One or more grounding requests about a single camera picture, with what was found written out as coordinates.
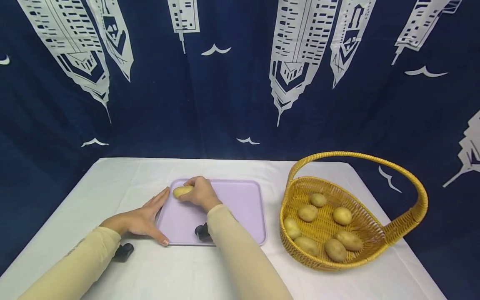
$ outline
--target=white tablecloth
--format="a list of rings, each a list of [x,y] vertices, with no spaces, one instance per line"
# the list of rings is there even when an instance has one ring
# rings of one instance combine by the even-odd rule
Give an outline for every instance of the white tablecloth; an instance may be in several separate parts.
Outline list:
[[[102,158],[0,278],[0,298],[16,299],[107,217],[140,207],[175,179],[203,175],[212,179],[255,180],[260,184],[267,227],[267,242],[262,249],[294,299],[445,299],[404,240],[370,264],[342,272],[313,271],[291,258],[280,241],[278,213],[292,165],[293,162],[273,161]],[[389,222],[350,165],[314,162],[298,175],[325,178],[344,187],[380,222]],[[405,200],[405,210],[412,205],[413,199]],[[135,247],[128,261],[112,262],[83,299],[235,298],[217,248],[163,248],[151,239],[133,236],[126,237],[122,243],[125,242]]]

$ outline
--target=beige sleeve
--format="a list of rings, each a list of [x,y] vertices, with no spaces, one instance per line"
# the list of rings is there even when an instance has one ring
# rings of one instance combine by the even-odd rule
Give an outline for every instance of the beige sleeve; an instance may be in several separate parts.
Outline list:
[[[241,300],[293,299],[260,246],[225,205],[215,206],[208,213],[207,224]]]
[[[80,299],[98,280],[120,245],[120,235],[97,227],[43,274],[19,300]]]

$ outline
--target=woven basket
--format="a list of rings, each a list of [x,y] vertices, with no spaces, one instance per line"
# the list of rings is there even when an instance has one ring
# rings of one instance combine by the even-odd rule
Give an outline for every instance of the woven basket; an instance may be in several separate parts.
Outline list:
[[[332,156],[351,156],[374,161],[388,166],[405,175],[415,186],[418,199],[415,205],[406,213],[396,218],[390,224],[382,226],[375,216],[351,193],[338,185],[317,177],[300,177],[293,179],[295,174],[307,163]],[[327,204],[319,208],[318,217],[311,223],[300,220],[297,210],[300,206],[310,203],[312,193],[322,193],[327,198]],[[332,217],[333,209],[338,206],[348,208],[353,215],[352,222],[347,226],[337,224]],[[404,168],[374,156],[354,152],[323,152],[308,156],[297,162],[288,175],[287,187],[280,208],[280,237],[287,252],[301,264],[315,269],[337,271],[366,264],[377,258],[388,246],[412,231],[427,212],[428,197],[420,181]],[[283,220],[287,217],[297,221],[302,236],[309,237],[320,247],[318,257],[311,256],[301,250],[287,235]],[[356,252],[347,251],[347,259],[342,263],[332,261],[323,249],[324,243],[331,239],[340,229],[356,233],[363,240],[363,249]]]

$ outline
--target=left hand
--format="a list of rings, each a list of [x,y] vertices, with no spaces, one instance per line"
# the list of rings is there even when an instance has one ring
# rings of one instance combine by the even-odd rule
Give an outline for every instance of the left hand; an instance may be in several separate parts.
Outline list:
[[[168,246],[169,241],[167,237],[155,226],[155,215],[165,204],[169,194],[170,188],[166,187],[141,208],[114,215],[103,221],[100,226],[110,228],[120,235],[125,232],[147,235],[155,239],[159,244]]]

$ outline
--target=basket handle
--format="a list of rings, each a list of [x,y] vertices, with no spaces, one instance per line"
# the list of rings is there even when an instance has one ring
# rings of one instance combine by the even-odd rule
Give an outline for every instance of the basket handle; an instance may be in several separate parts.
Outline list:
[[[385,233],[385,240],[388,245],[395,244],[399,239],[403,238],[407,233],[412,231],[425,217],[428,208],[428,196],[425,188],[422,183],[409,171],[405,170],[399,165],[391,163],[387,160],[371,156],[368,154],[356,153],[356,152],[347,152],[347,151],[331,151],[331,152],[322,152],[307,156],[299,160],[295,165],[293,165],[290,173],[288,174],[287,188],[290,186],[293,178],[297,172],[309,162],[312,162],[317,159],[332,157],[332,156],[349,156],[349,157],[358,157],[373,162],[385,165],[390,167],[398,172],[402,173],[405,177],[410,180],[418,193],[417,202],[413,207],[411,207],[407,212],[391,221],[389,224],[383,227]]]

